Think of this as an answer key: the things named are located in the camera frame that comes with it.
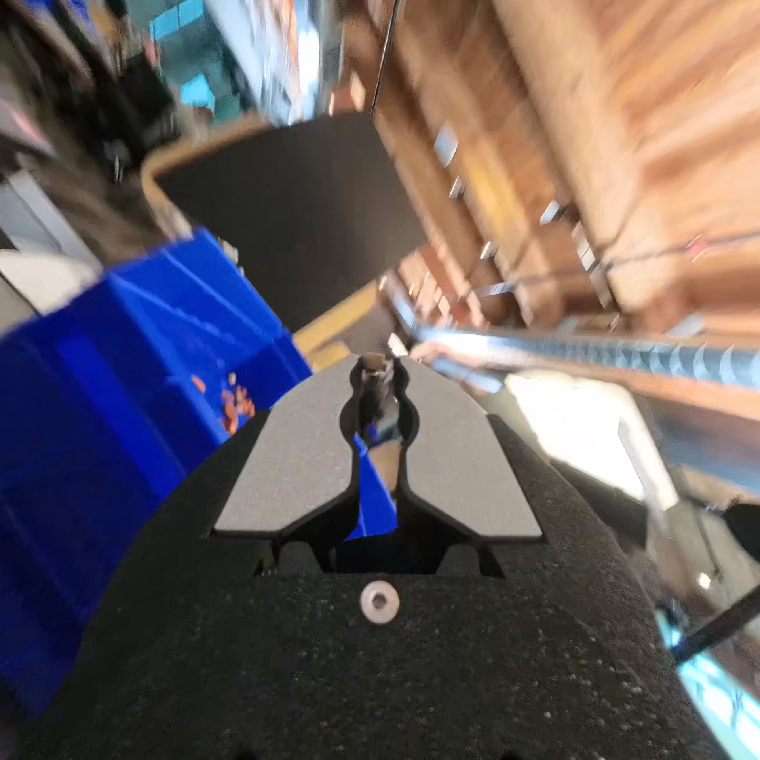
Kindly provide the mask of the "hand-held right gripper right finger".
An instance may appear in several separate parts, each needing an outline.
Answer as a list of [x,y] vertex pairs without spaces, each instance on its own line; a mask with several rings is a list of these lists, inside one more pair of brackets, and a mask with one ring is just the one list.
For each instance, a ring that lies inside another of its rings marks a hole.
[[405,483],[422,507],[485,540],[538,540],[540,524],[488,416],[454,382],[413,359],[400,360],[413,413]]

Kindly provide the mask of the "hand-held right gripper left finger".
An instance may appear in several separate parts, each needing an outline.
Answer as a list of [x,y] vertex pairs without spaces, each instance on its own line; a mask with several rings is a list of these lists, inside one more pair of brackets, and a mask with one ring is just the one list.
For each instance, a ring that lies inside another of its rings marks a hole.
[[357,360],[341,360],[283,395],[246,460],[214,531],[284,537],[349,493],[353,443],[341,414],[353,400]]

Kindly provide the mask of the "scattered small orange bricks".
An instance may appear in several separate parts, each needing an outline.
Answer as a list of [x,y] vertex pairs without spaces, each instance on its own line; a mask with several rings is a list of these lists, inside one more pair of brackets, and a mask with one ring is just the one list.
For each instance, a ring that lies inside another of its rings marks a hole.
[[229,436],[255,417],[254,402],[248,389],[239,382],[237,372],[228,372],[224,379],[209,384],[195,374],[189,375],[188,379],[204,402],[216,413],[219,423]]

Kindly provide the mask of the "studio light panel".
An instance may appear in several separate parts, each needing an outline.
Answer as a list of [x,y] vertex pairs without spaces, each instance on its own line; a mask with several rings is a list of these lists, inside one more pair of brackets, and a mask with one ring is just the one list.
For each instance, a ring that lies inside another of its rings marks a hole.
[[644,486],[620,436],[617,401],[596,385],[556,374],[511,374],[505,385],[551,458],[644,500]]

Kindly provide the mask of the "black board with wooden edge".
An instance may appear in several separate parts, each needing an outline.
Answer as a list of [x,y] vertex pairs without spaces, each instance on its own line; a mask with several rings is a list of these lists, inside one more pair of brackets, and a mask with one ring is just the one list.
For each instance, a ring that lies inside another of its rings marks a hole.
[[236,251],[302,353],[391,354],[403,332],[381,285],[428,239],[368,113],[241,117],[153,150],[140,179],[166,235],[200,226]]

